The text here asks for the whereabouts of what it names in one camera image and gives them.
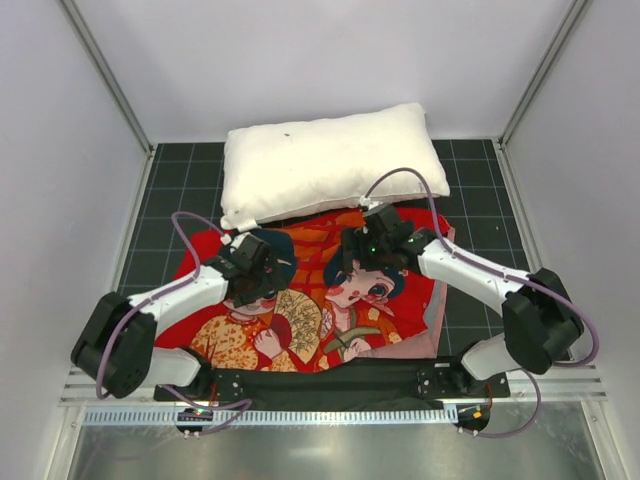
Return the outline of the red cartoon print pillowcase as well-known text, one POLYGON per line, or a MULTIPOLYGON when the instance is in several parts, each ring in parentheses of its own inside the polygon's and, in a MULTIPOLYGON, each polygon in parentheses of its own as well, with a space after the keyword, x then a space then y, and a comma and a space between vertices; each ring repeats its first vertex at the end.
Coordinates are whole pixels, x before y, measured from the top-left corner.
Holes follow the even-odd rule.
POLYGON ((340 236, 363 226, 356 209, 253 235, 276 253, 288 287, 251 304, 208 306, 170 327, 162 348, 188 347, 217 368, 318 373, 368 354, 434 358, 447 288, 408 269, 342 269, 340 236))

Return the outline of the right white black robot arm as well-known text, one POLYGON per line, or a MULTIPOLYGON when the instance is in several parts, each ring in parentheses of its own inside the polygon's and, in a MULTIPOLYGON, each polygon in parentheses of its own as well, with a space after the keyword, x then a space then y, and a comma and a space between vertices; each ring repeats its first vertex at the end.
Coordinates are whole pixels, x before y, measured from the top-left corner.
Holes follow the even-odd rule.
POLYGON ((501 266, 446 239, 440 228, 415 228, 390 204, 362 210, 364 224, 341 233, 342 266, 407 270, 443 282, 489 307, 502 334, 470 345, 437 373, 446 387, 473 396, 499 374, 542 375, 579 339, 585 322, 557 274, 501 266))

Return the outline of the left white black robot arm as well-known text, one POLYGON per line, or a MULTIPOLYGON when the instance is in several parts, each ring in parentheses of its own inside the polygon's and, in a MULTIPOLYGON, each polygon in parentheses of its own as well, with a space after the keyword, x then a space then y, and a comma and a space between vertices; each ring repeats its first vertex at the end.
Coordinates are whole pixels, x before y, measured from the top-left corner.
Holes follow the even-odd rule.
POLYGON ((155 387, 201 400, 214 383, 211 362, 192 347, 158 347, 156 339, 207 307, 261 314, 264 302, 289 286, 295 270, 294 243, 286 233, 239 234, 162 287, 129 297, 115 291, 102 296, 71 350, 71 362, 95 381, 100 399, 155 387))

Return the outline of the white pillow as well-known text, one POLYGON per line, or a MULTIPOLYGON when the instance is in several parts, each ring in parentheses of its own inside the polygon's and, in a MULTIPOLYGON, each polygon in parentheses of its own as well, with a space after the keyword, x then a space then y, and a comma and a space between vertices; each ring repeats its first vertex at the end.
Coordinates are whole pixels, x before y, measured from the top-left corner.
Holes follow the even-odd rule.
POLYGON ((418 103, 235 129, 223 168, 226 230, 355 208, 368 191, 389 203, 450 193, 418 103))

